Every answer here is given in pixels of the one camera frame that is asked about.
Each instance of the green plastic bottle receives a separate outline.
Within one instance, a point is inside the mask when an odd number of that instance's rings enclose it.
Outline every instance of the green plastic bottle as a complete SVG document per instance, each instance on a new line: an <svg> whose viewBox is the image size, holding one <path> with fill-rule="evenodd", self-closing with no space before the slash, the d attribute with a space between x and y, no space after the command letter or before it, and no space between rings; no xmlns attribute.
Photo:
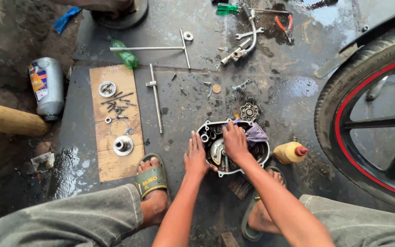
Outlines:
<svg viewBox="0 0 395 247"><path fill-rule="evenodd" d="M123 47L126 48L123 42L114 39L112 36L108 36L107 39L111 43L111 47ZM138 59L131 51L117 51L114 52L115 55L121 60L121 62L126 65L129 69L133 69L138 65Z"/></svg>

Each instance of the slipper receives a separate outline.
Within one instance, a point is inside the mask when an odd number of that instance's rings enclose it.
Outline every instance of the slipper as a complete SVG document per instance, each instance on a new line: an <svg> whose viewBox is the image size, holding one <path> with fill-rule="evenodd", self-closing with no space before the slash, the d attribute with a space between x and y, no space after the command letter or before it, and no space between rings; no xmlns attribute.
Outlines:
<svg viewBox="0 0 395 247"><path fill-rule="evenodd" d="M141 158L138 166L136 167L136 171L138 172L138 167L140 167L141 162L146 162L151 160L152 157L156 157L159 162L159 166L153 167L143 173L135 175L133 178L135 180L136 189L141 196L141 199L150 193L159 188L165 188L167 190L167 198L170 199L170 192L167 188L167 177L165 176L164 163L159 155L155 153L148 153L143 158Z"/></svg>
<svg viewBox="0 0 395 247"><path fill-rule="evenodd" d="M272 169L272 171L276 171L279 172L281 174L281 177L283 178L284 184L286 184L286 186L288 186L288 184L286 183L286 178L284 177L283 173L280 171L280 169L278 169L275 166L268 166L266 167L266 171L269 171L269 169ZM257 242L260 240L260 238L263 235L263 232L259 232L256 231L254 229L252 229L251 227L249 227L248 225L248 218L249 215L251 214L252 209L254 208L254 206L257 204L257 202L260 200L260 196L257 193L257 191L254 191L254 194L251 198L251 201L249 202L248 207L246 208L246 212L245 215L243 216L243 220L242 220L242 233L243 236L245 236L246 239L248 239L249 241L252 242Z"/></svg>

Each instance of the spanner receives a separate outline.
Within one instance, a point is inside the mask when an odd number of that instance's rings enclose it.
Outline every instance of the spanner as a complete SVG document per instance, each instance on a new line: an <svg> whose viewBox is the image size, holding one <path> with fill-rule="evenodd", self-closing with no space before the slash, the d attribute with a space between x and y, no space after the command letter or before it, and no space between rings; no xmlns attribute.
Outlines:
<svg viewBox="0 0 395 247"><path fill-rule="evenodd" d="M260 27L259 29L257 29L255 32L265 32L265 29L264 28L262 28L262 27ZM249 36L249 35L252 35L253 34L253 32L247 32L247 33L244 33L244 34L236 34L236 39L237 40L240 40L241 38L243 38L243 37L246 37L246 36Z"/></svg>

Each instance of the pliers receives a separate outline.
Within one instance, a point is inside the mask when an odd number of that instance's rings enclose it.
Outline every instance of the pliers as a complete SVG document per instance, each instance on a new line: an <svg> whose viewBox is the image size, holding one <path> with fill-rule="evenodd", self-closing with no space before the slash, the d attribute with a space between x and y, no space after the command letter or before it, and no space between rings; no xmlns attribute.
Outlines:
<svg viewBox="0 0 395 247"><path fill-rule="evenodd" d="M280 20L278 19L278 16L275 17L275 22L277 23L278 27L280 27L281 30L284 31L284 33L286 34L286 36L288 37L289 43L292 43L292 15L289 14L289 26L288 29L286 30Z"/></svg>

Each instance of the cloth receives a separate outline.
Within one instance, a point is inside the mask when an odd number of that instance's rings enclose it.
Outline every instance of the cloth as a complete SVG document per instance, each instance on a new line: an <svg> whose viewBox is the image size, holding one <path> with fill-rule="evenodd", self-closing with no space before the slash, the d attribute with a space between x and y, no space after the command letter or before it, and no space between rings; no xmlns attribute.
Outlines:
<svg viewBox="0 0 395 247"><path fill-rule="evenodd" d="M338 247L395 247L395 214L302 195L300 201L327 228Z"/></svg>
<svg viewBox="0 0 395 247"><path fill-rule="evenodd" d="M68 24L69 19L73 15L79 13L80 10L82 9L78 7L71 7L71 9L69 9L62 17L54 21L53 23L54 30L56 30L56 32L58 32L58 34L61 35L63 30L65 30L66 24Z"/></svg>
<svg viewBox="0 0 395 247"><path fill-rule="evenodd" d="M128 184L47 202L0 218L0 247L109 247L143 223L140 195Z"/></svg>
<svg viewBox="0 0 395 247"><path fill-rule="evenodd" d="M242 121L242 119L236 118L233 122L234 124L237 124L240 121ZM250 147L253 147L255 143L267 142L269 140L268 135L266 135L257 123L252 123L252 127L245 132L245 135L246 141Z"/></svg>

